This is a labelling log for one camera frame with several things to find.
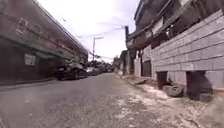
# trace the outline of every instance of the dark doorway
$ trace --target dark doorway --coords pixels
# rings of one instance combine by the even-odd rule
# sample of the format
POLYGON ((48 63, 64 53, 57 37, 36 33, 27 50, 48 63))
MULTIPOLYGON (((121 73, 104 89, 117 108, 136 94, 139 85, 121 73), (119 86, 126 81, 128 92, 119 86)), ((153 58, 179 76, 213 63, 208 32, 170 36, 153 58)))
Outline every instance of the dark doorway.
POLYGON ((142 75, 145 77, 152 77, 152 63, 151 60, 147 60, 142 63, 142 75))
POLYGON ((167 71, 164 72, 157 72, 157 83, 158 83, 158 88, 162 89, 164 85, 166 85, 167 82, 167 71))
POLYGON ((200 94, 212 94, 212 84, 206 78, 206 71, 187 73, 187 94, 190 99, 199 100, 200 94))

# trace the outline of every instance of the asphalt road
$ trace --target asphalt road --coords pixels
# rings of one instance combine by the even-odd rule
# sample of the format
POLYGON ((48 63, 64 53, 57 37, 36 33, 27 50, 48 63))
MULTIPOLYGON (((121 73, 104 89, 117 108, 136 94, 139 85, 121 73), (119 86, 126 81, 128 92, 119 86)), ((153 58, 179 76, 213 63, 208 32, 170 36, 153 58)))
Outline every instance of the asphalt road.
POLYGON ((158 104, 163 95, 146 95, 113 74, 0 90, 0 124, 9 128, 197 127, 158 104))

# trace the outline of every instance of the utility pole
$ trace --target utility pole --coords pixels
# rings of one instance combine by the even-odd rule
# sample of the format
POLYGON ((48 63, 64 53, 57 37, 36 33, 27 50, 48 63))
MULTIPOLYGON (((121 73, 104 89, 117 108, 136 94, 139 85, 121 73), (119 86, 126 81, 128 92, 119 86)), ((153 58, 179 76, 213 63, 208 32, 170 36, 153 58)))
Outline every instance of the utility pole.
POLYGON ((95 60, 95 46, 96 46, 96 40, 103 39, 103 37, 94 37, 93 38, 93 61, 95 60))

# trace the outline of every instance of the cinder block wall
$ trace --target cinder block wall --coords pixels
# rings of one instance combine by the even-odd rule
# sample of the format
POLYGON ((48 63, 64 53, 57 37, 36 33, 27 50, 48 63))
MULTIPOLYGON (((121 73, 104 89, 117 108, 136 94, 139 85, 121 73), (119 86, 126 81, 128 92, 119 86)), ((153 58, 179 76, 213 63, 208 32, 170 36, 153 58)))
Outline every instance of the cinder block wall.
POLYGON ((214 88, 224 87, 224 16, 218 11, 190 29, 144 50, 143 61, 151 59, 152 74, 168 71, 176 83, 186 85, 186 71, 206 71, 214 88))

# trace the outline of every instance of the cloud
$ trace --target cloud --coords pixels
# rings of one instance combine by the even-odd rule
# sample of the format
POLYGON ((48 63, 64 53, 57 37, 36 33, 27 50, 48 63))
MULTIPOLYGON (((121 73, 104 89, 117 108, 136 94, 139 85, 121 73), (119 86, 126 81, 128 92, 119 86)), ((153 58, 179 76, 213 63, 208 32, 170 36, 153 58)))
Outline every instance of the cloud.
MULTIPOLYGON (((139 0, 38 0, 74 36, 106 32, 128 25, 135 30, 134 13, 139 0)), ((124 30, 107 33, 97 40, 96 53, 113 58, 125 49, 124 30)), ((94 37, 80 39, 92 51, 94 37)))

